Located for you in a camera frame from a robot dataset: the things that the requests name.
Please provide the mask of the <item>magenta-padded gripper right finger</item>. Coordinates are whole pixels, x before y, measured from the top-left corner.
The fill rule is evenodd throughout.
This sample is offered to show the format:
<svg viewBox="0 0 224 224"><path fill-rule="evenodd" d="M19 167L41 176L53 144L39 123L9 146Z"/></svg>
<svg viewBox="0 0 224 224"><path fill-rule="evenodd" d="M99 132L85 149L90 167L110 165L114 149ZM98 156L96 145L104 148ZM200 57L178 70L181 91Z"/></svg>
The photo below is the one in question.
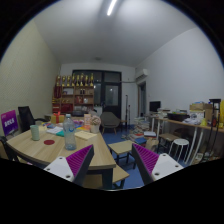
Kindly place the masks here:
<svg viewBox="0 0 224 224"><path fill-rule="evenodd" d="M167 153L158 155L135 143L132 144L132 155L145 185L182 169Z"/></svg>

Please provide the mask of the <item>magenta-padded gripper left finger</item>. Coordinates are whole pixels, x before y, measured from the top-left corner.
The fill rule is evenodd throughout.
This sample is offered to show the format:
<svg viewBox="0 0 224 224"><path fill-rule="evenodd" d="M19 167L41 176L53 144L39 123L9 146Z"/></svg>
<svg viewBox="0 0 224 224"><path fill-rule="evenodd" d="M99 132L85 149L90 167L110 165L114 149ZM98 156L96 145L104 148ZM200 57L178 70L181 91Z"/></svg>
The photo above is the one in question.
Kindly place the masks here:
<svg viewBox="0 0 224 224"><path fill-rule="evenodd" d="M50 163L45 171L81 186L94 156L94 146L89 145L68 157L58 157Z"/></svg>

